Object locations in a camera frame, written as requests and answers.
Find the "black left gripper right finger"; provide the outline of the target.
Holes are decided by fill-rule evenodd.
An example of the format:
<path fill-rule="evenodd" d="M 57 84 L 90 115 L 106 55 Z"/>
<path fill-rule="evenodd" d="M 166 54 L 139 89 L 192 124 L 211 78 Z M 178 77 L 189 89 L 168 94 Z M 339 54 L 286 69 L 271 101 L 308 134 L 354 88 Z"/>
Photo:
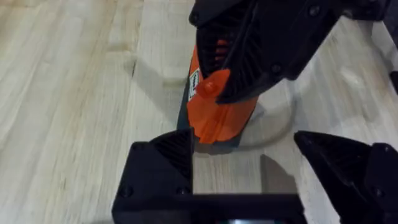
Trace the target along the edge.
<path fill-rule="evenodd" d="M 342 224 L 397 224 L 397 151 L 325 133 L 297 131 L 294 141 Z"/>

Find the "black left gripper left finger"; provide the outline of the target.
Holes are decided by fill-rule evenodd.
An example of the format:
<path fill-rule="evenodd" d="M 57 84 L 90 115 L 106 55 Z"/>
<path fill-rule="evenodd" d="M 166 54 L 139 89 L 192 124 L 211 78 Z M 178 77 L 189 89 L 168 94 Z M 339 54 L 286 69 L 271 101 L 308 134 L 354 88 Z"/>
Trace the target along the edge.
<path fill-rule="evenodd" d="M 191 196 L 191 129 L 171 131 L 131 145 L 111 210 L 113 222 L 190 223 L 175 199 Z"/>

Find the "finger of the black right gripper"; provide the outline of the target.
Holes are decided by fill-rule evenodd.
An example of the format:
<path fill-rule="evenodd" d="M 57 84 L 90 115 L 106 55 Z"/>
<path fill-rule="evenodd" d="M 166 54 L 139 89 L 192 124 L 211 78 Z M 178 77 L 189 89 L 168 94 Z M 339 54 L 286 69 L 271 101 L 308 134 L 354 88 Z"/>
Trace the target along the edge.
<path fill-rule="evenodd" d="M 257 1 L 196 1 L 189 21 L 196 28 L 196 55 L 204 77 L 232 69 Z"/>
<path fill-rule="evenodd" d="M 338 1 L 256 1 L 229 58 L 218 103 L 245 101 L 295 80 L 341 16 Z"/>

